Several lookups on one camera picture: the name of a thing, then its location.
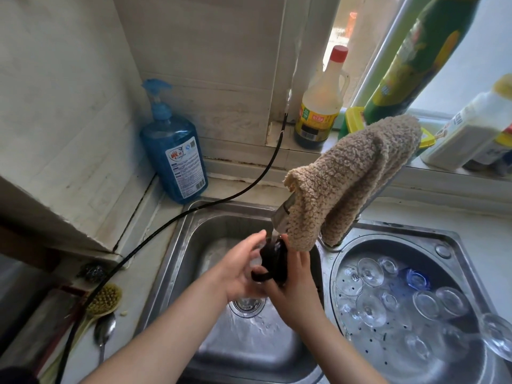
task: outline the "black mug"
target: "black mug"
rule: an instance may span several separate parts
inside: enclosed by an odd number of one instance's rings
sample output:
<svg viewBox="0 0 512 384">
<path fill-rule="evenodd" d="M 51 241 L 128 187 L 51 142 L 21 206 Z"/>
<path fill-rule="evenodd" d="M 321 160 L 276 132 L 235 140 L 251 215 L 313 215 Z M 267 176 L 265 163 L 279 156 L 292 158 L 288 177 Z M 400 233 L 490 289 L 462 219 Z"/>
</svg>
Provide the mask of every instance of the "black mug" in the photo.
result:
<svg viewBox="0 0 512 384">
<path fill-rule="evenodd" d="M 288 277 L 288 248 L 282 238 L 278 238 L 274 244 L 270 238 L 263 248 L 259 250 L 261 265 L 266 268 L 267 273 L 251 272 L 255 282 L 265 282 L 274 279 L 279 285 L 283 285 Z"/>
</svg>

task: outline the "electrical cord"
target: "electrical cord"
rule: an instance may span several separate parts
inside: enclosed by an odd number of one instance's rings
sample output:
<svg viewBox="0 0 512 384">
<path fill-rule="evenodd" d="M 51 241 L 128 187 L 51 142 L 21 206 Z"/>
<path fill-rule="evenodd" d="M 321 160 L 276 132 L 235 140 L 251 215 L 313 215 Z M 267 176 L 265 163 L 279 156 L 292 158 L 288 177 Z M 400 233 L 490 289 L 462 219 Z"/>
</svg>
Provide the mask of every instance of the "electrical cord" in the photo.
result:
<svg viewBox="0 0 512 384">
<path fill-rule="evenodd" d="M 272 163 L 274 162 L 276 156 L 278 155 L 279 149 L 281 147 L 281 142 L 283 141 L 283 133 L 284 133 L 284 130 L 285 130 L 285 127 L 286 127 L 286 120 L 287 119 L 288 119 L 288 113 L 285 113 L 285 116 L 283 118 L 283 125 L 281 127 L 281 133 L 279 134 L 279 139 L 278 139 L 277 145 L 275 146 L 274 154 L 272 155 L 272 158 L 270 159 L 270 162 L 267 164 L 267 166 L 265 167 L 265 169 L 263 170 L 261 175 L 254 182 L 252 182 L 249 186 L 244 188 L 239 193 L 236 193 L 235 195 L 231 195 L 230 197 L 227 197 L 227 198 L 224 198 L 224 199 L 220 199 L 220 200 L 217 200 L 217 201 L 205 203 L 205 204 L 203 204 L 201 206 L 193 207 L 192 209 L 184 211 L 183 213 L 178 214 L 176 217 L 174 217 L 174 218 L 170 219 L 169 221 L 167 221 L 165 224 L 160 226 L 156 231 L 154 231 L 152 234 L 150 234 L 148 236 L 148 238 L 146 238 L 144 241 L 142 241 L 123 260 L 121 260 L 105 276 L 105 278 L 101 281 L 100 284 L 98 284 L 98 286 L 93 290 L 93 292 L 91 294 L 89 294 L 89 296 L 87 297 L 86 301 L 84 302 L 84 304 L 80 308 L 80 312 L 78 314 L 78 317 L 77 317 L 76 321 L 73 323 L 73 327 L 71 328 L 69 336 L 67 337 L 66 345 L 64 346 L 64 351 L 62 353 L 62 359 L 61 359 L 61 361 L 59 363 L 59 368 L 58 368 L 58 371 L 57 371 L 57 377 L 55 378 L 55 384 L 61 384 L 62 377 L 64 375 L 64 370 L 66 368 L 67 359 L 69 357 L 69 354 L 71 352 L 71 347 L 73 345 L 73 339 L 75 338 L 76 332 L 78 330 L 78 326 L 80 325 L 80 322 L 82 321 L 83 316 L 85 315 L 86 308 L 91 304 L 91 302 L 98 295 L 99 291 L 105 286 L 105 284 L 107 284 L 107 282 L 117 273 L 117 271 L 119 271 L 122 268 L 122 266 L 125 265 L 138 251 L 140 251 L 148 242 L 150 242 L 153 238 L 155 238 L 158 233 L 162 232 L 165 228 L 167 228 L 173 222 L 175 222 L 175 221 L 181 219 L 182 217 L 185 217 L 186 215 L 189 215 L 190 213 L 193 213 L 195 211 L 198 211 L 198 210 L 201 210 L 201 209 L 205 209 L 207 207 L 215 206 L 215 205 L 218 205 L 220 203 L 224 203 L 224 202 L 230 201 L 232 199 L 235 199 L 235 198 L 239 197 L 240 195 L 242 195 L 242 194 L 248 192 L 249 190 L 251 190 L 254 186 L 256 186 L 259 183 L 259 181 L 261 181 L 263 179 L 263 177 L 267 174 L 267 172 L 270 170 L 270 168 L 272 167 Z"/>
</svg>

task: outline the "stainless steel sink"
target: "stainless steel sink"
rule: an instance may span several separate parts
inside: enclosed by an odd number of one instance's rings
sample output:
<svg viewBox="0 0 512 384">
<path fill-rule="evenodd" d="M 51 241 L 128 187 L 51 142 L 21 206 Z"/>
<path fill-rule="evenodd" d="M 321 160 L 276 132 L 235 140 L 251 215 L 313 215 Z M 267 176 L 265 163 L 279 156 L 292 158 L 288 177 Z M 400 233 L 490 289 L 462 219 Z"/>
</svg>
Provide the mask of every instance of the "stainless steel sink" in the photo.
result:
<svg viewBox="0 0 512 384">
<path fill-rule="evenodd" d="M 188 207 L 210 199 L 201 199 Z M 253 232 L 272 229 L 272 207 L 229 202 L 185 217 L 176 226 L 136 334 L 146 328 L 196 278 L 216 264 L 228 249 Z M 331 271 L 362 252 L 388 254 L 431 276 L 434 287 L 458 287 L 473 312 L 457 325 L 477 329 L 476 316 L 493 311 L 457 234 L 411 226 L 361 220 L 337 248 L 319 241 L 311 251 L 311 271 L 326 315 L 337 322 L 331 304 Z M 353 343 L 358 349 L 364 341 Z M 365 356 L 374 365 L 379 363 Z M 457 364 L 437 363 L 411 376 L 398 374 L 392 382 L 512 383 L 503 361 L 482 343 Z M 323 374 L 296 333 L 278 316 L 269 299 L 244 299 L 226 306 L 214 328 L 183 373 L 183 381 L 222 383 L 300 383 L 320 381 Z"/>
</svg>

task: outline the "green bottle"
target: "green bottle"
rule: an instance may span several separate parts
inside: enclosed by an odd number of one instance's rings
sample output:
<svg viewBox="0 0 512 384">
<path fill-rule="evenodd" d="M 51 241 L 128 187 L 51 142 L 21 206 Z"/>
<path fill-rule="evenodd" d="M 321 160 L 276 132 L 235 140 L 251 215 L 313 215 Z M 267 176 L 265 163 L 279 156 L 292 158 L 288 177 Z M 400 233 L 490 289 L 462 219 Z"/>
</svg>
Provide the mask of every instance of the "green bottle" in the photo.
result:
<svg viewBox="0 0 512 384">
<path fill-rule="evenodd" d="M 432 0 L 423 9 L 365 106 L 367 124 L 405 113 L 463 40 L 479 1 Z"/>
</svg>

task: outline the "drain strainer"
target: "drain strainer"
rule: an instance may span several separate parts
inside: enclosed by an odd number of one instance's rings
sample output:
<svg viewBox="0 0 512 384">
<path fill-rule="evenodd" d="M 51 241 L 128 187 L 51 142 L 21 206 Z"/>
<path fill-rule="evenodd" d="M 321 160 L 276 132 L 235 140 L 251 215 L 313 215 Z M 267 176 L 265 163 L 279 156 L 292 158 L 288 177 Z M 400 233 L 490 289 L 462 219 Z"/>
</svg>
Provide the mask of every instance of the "drain strainer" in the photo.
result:
<svg viewBox="0 0 512 384">
<path fill-rule="evenodd" d="M 265 306 L 266 299 L 242 298 L 229 303 L 229 308 L 241 318 L 258 315 Z"/>
</svg>

